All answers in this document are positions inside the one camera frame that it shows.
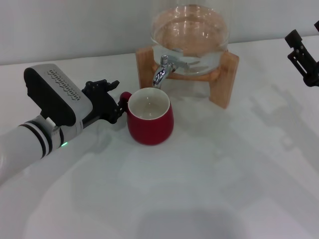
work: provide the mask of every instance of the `white wall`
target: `white wall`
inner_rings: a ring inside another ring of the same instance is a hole
[[[151,42],[152,1],[0,0],[0,65],[134,52]],[[234,0],[234,9],[231,42],[318,34],[319,0]]]

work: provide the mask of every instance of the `white tabletop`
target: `white tabletop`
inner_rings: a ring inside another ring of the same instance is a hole
[[[319,36],[304,44],[319,56]],[[283,39],[231,44],[230,106],[207,83],[166,80],[175,128],[149,147],[126,116],[99,121],[0,188],[1,239],[319,238],[319,89],[304,85]],[[134,54],[55,61],[79,87],[139,88]],[[0,67],[0,132],[39,114],[23,71]]]

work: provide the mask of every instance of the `red mug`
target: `red mug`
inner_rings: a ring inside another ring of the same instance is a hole
[[[164,142],[174,128],[174,116],[168,95],[156,88],[143,88],[134,94],[124,92],[128,128],[139,143],[156,145]]]

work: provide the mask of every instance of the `wooden stand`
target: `wooden stand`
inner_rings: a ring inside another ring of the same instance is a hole
[[[136,62],[139,72],[140,88],[152,87],[154,73],[158,64],[154,60],[152,47],[142,48],[136,51]],[[239,57],[225,52],[221,56],[218,69],[202,76],[183,76],[171,73],[169,79],[206,81],[210,87],[210,101],[222,108],[227,108],[233,89]]]

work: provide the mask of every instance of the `black mechanical bracket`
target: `black mechanical bracket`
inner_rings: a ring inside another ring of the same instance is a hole
[[[315,24],[315,27],[319,31],[319,21]],[[285,40],[288,45],[294,49],[294,51],[288,55],[288,59],[291,60],[303,76],[305,84],[309,87],[319,87],[319,62],[315,61],[309,54],[302,43],[301,36],[296,30],[293,30],[286,36]]]
[[[87,127],[97,120],[106,120],[111,124],[115,124],[119,117],[125,111],[127,102],[119,102],[118,104],[108,94],[119,85],[119,81],[108,83],[107,80],[92,82],[85,84],[82,92],[92,102],[93,110],[87,117],[83,119],[83,127]]]

